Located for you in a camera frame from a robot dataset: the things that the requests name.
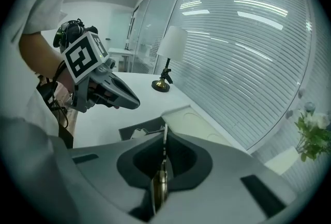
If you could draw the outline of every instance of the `white flower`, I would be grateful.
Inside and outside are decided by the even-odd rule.
[[[316,109],[316,106],[313,102],[307,102],[305,103],[304,108],[307,113],[313,113]]]
[[[326,129],[326,127],[330,124],[329,118],[326,114],[314,114],[312,118],[313,123],[320,129]]]
[[[330,121],[326,114],[314,114],[313,116],[308,114],[305,117],[305,124],[313,127],[317,126],[320,129],[326,129]]]
[[[308,125],[311,125],[311,126],[315,126],[315,123],[314,123],[314,118],[311,114],[308,114],[306,117],[305,117],[305,124],[308,126]]]

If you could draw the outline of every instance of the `white table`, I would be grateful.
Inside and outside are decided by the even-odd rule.
[[[95,105],[86,113],[78,113],[74,132],[74,147],[87,147],[109,144],[121,141],[118,130],[160,117],[164,112],[189,105],[212,125],[226,140],[237,149],[246,150],[210,115],[202,110],[194,101],[180,91],[175,85],[170,85],[167,93],[161,93],[151,87],[159,75],[117,72],[137,95],[140,106],[137,109],[107,108]]]
[[[124,58],[124,67],[125,68],[126,68],[126,65],[127,65],[127,58],[129,56],[134,56],[134,51],[121,49],[121,48],[109,48],[108,53],[110,54],[110,56],[112,54],[121,55]]]

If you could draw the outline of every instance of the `ceiling light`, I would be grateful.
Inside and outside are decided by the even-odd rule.
[[[252,0],[233,0],[235,3],[245,3],[245,4],[251,4],[251,5],[256,5],[256,6],[262,6],[264,8],[270,9],[280,15],[287,16],[288,11],[278,8],[276,6],[267,4],[267,3],[262,3],[262,2],[257,2],[257,1],[252,1]]]
[[[223,81],[223,82],[226,82],[227,84],[229,84],[229,82],[227,82],[227,81],[225,81],[225,80],[223,80],[223,79],[220,79],[221,81]]]
[[[180,6],[180,9],[185,9],[185,8],[189,8],[189,7],[194,7],[198,4],[201,4],[201,1],[198,0],[198,1],[193,1],[193,2],[187,2],[187,3],[183,3],[181,6]]]
[[[188,64],[191,64],[192,66],[195,66],[195,67],[197,67],[197,68],[200,69],[199,66],[197,66],[197,65],[195,65],[195,64],[193,64],[193,63],[191,63],[191,62],[188,62],[188,61],[192,61],[192,60],[190,60],[190,59],[188,59],[188,58],[184,58],[183,61],[186,62],[186,63],[188,63]]]
[[[256,21],[259,21],[259,22],[262,22],[262,23],[266,23],[268,25],[271,25],[272,27],[274,28],[277,28],[279,30],[282,30],[284,26],[282,26],[281,24],[279,23],[276,23],[272,20],[269,20],[267,18],[264,18],[264,17],[261,17],[261,16],[258,16],[258,15],[255,15],[255,14],[251,14],[251,13],[246,13],[246,12],[241,12],[241,11],[238,11],[237,12],[239,16],[241,17],[246,17],[246,18],[250,18],[250,19],[253,19],[253,20],[256,20]]]
[[[252,48],[248,48],[248,47],[243,46],[242,44],[238,44],[238,43],[235,43],[235,44],[236,44],[236,46],[239,46],[239,47],[244,48],[244,49],[246,49],[246,50],[248,50],[248,51],[250,51],[250,52],[253,52],[254,54],[259,55],[259,56],[261,56],[261,57],[263,57],[263,58],[265,58],[265,59],[267,59],[267,60],[269,60],[269,61],[271,61],[271,62],[273,61],[271,58],[269,58],[269,57],[267,57],[267,56],[261,54],[261,53],[258,52],[258,51],[255,51],[255,50],[252,49]]]
[[[188,33],[193,33],[193,34],[203,34],[203,35],[210,35],[210,33],[205,33],[205,32],[200,32],[200,31],[186,31]]]
[[[184,14],[184,15],[205,14],[205,13],[209,13],[209,11],[208,10],[197,10],[197,11],[184,11],[184,12],[182,12],[182,14]]]
[[[222,41],[222,42],[225,42],[225,43],[229,43],[227,41],[224,41],[224,40],[221,40],[221,39],[217,39],[217,38],[213,38],[213,37],[211,37],[210,39],[217,40],[217,41]]]
[[[306,22],[306,28],[311,31],[311,22]]]
[[[249,99],[251,99],[247,94],[243,93],[241,90],[237,89],[239,92],[241,92],[243,95],[247,96]]]

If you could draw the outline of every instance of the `cable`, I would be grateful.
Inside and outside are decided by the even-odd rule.
[[[60,100],[60,99],[57,99],[57,101],[58,101],[58,102],[61,102],[61,103],[63,104],[63,107],[65,107],[65,106],[64,106],[64,103],[63,103],[63,101],[62,101],[62,100]]]
[[[154,133],[158,133],[158,132],[163,132],[164,130],[165,130],[165,128],[164,128],[163,126],[161,126],[160,129],[159,129],[159,130],[156,130],[156,131],[148,131],[148,130],[145,129],[145,128],[141,128],[141,129],[136,128],[136,129],[133,131],[133,133],[132,133],[130,139],[133,139],[134,132],[136,132],[136,131],[138,131],[138,132],[143,131],[143,132],[145,133],[145,135],[143,135],[143,136],[147,136],[147,135],[150,135],[150,134],[154,134]]]
[[[57,67],[57,70],[56,70],[56,73],[55,73],[55,76],[53,78],[53,87],[52,87],[52,99],[53,99],[53,104],[55,104],[57,106],[57,110],[58,110],[58,121],[60,123],[61,121],[61,114],[60,114],[60,111],[62,112],[64,118],[66,119],[66,123],[67,125],[64,127],[64,128],[67,128],[68,125],[69,125],[69,120],[67,118],[67,115],[65,114],[65,112],[63,111],[62,107],[59,105],[58,101],[55,99],[55,83],[56,83],[56,80],[58,78],[58,76],[60,75],[60,73],[66,68],[66,65],[65,65],[65,62],[62,61],[59,66]]]
[[[69,101],[69,100],[72,100],[72,98],[71,98],[71,94],[69,94],[69,98],[68,98],[68,100],[66,100],[66,103]],[[70,112],[70,111],[72,111],[73,110],[73,108],[71,108],[71,109],[67,109],[67,112]]]

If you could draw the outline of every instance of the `glass wall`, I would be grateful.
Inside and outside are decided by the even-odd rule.
[[[248,150],[297,94],[309,22],[306,0],[178,0],[169,26],[188,40],[183,61],[170,63],[174,84]]]
[[[145,16],[145,12],[148,6],[149,0],[143,0],[141,4],[139,5],[138,10],[136,11],[136,17],[134,19],[134,23],[132,26],[132,31],[129,37],[129,46],[128,49],[132,50],[133,52],[136,50],[137,47],[137,42],[138,42],[138,37],[139,37],[139,32],[140,28]]]
[[[149,0],[139,33],[132,72],[153,73],[156,64],[156,52],[175,1]]]

